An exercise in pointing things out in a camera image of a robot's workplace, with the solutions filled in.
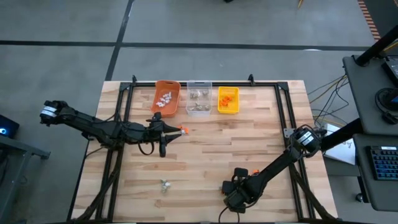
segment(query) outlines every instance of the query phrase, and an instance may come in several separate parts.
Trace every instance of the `keyboard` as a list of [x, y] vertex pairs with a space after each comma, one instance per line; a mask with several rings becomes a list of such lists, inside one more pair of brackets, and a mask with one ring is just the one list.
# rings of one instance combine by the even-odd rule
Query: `keyboard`
[[398, 147], [368, 146], [375, 180], [398, 180]]

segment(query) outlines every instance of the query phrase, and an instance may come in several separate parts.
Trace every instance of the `wooden table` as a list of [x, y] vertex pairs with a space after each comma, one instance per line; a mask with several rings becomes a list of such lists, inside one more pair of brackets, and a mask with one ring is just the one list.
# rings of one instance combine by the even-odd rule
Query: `wooden table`
[[[119, 84], [104, 83], [97, 117], [105, 119], [114, 113]], [[297, 126], [313, 124], [304, 82], [289, 81], [289, 88]], [[231, 178], [234, 168], [261, 170], [285, 149], [274, 89], [241, 87], [239, 92], [238, 114], [218, 113], [218, 91], [214, 88], [211, 115], [195, 118], [185, 111], [187, 94], [186, 88], [182, 88], [177, 114], [174, 118], [164, 118], [164, 121], [171, 126], [182, 124], [188, 127], [189, 135], [171, 142], [165, 158], [159, 157], [157, 145], [151, 156], [141, 154], [137, 146], [125, 146], [115, 222], [218, 221], [220, 211], [225, 208], [220, 187], [223, 180]], [[145, 120], [152, 115], [149, 108], [154, 93], [152, 87], [134, 89], [130, 121], [147, 125]], [[282, 101], [285, 117], [288, 118], [283, 93]], [[97, 148], [99, 144], [91, 142], [88, 153]], [[105, 158], [106, 150], [103, 150], [85, 161], [72, 218], [82, 214], [98, 193]], [[311, 190], [321, 204], [337, 217], [321, 153], [306, 159], [305, 165]], [[161, 179], [171, 183], [166, 194], [161, 192]], [[297, 221], [292, 196], [289, 171], [285, 169], [268, 183], [258, 203], [241, 215], [241, 222]], [[306, 214], [302, 192], [300, 198]], [[108, 200], [105, 202], [104, 211], [108, 209]], [[222, 222], [236, 220], [236, 214], [229, 211], [221, 219]]]

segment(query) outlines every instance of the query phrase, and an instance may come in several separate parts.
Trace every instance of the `black stand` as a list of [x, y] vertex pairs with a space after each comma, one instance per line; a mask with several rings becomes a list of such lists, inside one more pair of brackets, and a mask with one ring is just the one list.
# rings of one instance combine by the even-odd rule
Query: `black stand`
[[48, 159], [50, 153], [4, 136], [0, 136], [0, 149], [9, 160], [0, 185], [0, 223], [6, 223], [30, 158], [36, 155]]

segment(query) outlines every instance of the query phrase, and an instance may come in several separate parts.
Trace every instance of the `gray desk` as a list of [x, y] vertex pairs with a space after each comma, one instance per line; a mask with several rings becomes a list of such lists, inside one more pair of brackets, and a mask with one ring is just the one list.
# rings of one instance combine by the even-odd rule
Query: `gray desk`
[[371, 165], [366, 154], [366, 146], [398, 146], [398, 138], [390, 136], [370, 136], [354, 134], [353, 136], [359, 172], [365, 186], [369, 202], [375, 210], [398, 211], [398, 181], [374, 180]]
[[374, 58], [368, 66], [357, 65], [352, 57], [343, 58], [343, 65], [353, 92], [363, 132], [398, 136], [398, 125], [387, 124], [374, 103], [374, 95], [382, 88], [395, 88], [381, 68], [383, 59]]
[[0, 185], [0, 223], [6, 223], [22, 176], [32, 155], [48, 159], [49, 152], [0, 136], [0, 149], [8, 151], [8, 166]]
[[398, 125], [387, 124], [374, 102], [374, 95], [381, 88], [395, 87], [382, 69], [383, 63], [383, 59], [374, 58], [361, 67], [353, 57], [343, 59], [359, 118], [323, 138], [321, 147], [327, 150], [353, 138], [365, 202], [368, 200], [375, 210], [398, 212], [398, 182], [374, 180], [364, 150], [370, 145], [398, 145]]

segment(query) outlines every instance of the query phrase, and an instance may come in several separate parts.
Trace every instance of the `concrete floor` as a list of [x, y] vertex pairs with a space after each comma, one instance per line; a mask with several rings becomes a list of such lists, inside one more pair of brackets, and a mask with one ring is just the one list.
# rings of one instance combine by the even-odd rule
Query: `concrete floor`
[[[55, 2], [0, 0], [0, 40], [114, 42], [128, 0]], [[125, 42], [368, 46], [372, 35], [356, 0], [296, 1], [135, 0]], [[18, 140], [51, 151], [32, 159], [12, 220], [29, 223], [66, 219], [87, 141], [66, 126], [39, 124], [45, 100], [65, 100], [95, 114], [113, 47], [0, 45], [0, 113], [21, 124]], [[112, 80], [305, 80], [307, 91], [344, 75], [349, 51], [122, 48]], [[335, 114], [350, 122], [350, 106]], [[321, 109], [327, 97], [312, 104]], [[339, 100], [331, 110], [339, 108]], [[394, 223], [398, 213], [376, 212], [353, 200], [354, 177], [330, 177], [339, 217]]]

